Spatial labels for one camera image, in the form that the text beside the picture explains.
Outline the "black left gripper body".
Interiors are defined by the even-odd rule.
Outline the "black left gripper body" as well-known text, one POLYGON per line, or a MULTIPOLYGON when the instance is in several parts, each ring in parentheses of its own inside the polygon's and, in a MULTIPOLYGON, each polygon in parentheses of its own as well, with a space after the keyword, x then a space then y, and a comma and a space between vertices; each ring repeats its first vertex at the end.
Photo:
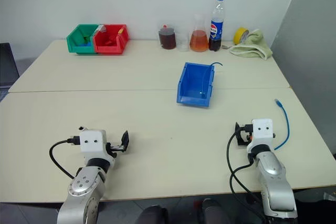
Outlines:
POLYGON ((125 152, 124 145, 112 146, 111 143, 106 143, 106 151, 112 157, 117 157, 117 152, 125 152))

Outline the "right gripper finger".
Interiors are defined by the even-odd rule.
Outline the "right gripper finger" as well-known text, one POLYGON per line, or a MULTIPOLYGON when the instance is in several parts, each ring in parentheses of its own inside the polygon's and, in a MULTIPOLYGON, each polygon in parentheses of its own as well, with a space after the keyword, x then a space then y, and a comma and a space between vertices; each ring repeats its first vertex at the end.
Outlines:
POLYGON ((244 126, 240 126, 237 122, 235 123, 235 136, 237 139, 238 146, 247 146, 247 141, 244 141, 241 132, 245 130, 244 126))

